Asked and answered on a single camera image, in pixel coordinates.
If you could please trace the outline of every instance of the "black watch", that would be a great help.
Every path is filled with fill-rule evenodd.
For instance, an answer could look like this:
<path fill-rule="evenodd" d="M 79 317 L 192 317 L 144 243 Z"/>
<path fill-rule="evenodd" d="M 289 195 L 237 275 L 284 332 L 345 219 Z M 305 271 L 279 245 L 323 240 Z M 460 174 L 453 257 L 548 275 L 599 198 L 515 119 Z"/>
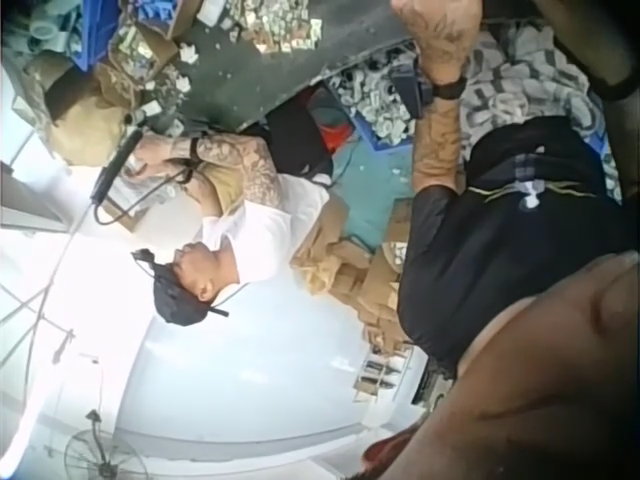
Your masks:
<path fill-rule="evenodd" d="M 435 98 L 441 98 L 442 100 L 459 100 L 464 93 L 464 89 L 467 88 L 467 79 L 461 76 L 453 83 L 446 83 L 444 85 L 437 85 L 432 83 L 432 95 Z"/>

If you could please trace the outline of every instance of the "man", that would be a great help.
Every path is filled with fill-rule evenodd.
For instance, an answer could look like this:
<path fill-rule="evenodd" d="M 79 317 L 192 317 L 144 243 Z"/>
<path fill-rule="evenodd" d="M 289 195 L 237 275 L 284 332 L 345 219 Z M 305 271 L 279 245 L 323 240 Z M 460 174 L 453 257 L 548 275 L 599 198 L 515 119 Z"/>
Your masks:
<path fill-rule="evenodd" d="M 239 284 L 266 280 L 287 266 L 329 199 L 323 186 L 278 174 L 259 137 L 214 134 L 173 140 L 149 134 L 134 156 L 142 164 L 138 177 L 179 174 L 182 167 L 172 159 L 194 157 L 215 166 L 242 169 L 244 200 L 225 215 L 205 175 L 195 171 L 185 187 L 202 211 L 202 242 L 176 250 L 170 268 L 174 282 L 201 305 L 214 300 L 220 303 Z M 160 298 L 167 294 L 161 290 L 154 289 L 154 296 L 165 320 L 182 325 L 203 320 L 187 315 L 187 306 L 172 302 L 167 307 L 167 299 Z"/>
<path fill-rule="evenodd" d="M 440 87 L 416 128 L 400 321 L 458 380 L 397 462 L 382 455 L 354 480 L 622 478 L 638 401 L 635 58 L 594 2 L 537 0 L 604 100 L 618 204 L 582 137 L 597 112 L 580 72 L 544 31 L 497 64 L 478 53 L 499 52 L 487 37 L 474 49 L 480 0 L 392 3 Z"/>

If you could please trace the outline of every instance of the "wall fan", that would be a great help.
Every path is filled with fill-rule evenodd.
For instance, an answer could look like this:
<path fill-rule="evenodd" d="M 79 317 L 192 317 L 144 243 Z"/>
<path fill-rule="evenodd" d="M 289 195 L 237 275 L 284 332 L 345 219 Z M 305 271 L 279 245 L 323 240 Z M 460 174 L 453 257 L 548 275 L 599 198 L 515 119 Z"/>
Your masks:
<path fill-rule="evenodd" d="M 96 410 L 86 418 L 91 421 L 91 430 L 71 437 L 64 451 L 69 480 L 150 480 L 133 447 L 100 431 L 102 419 Z"/>

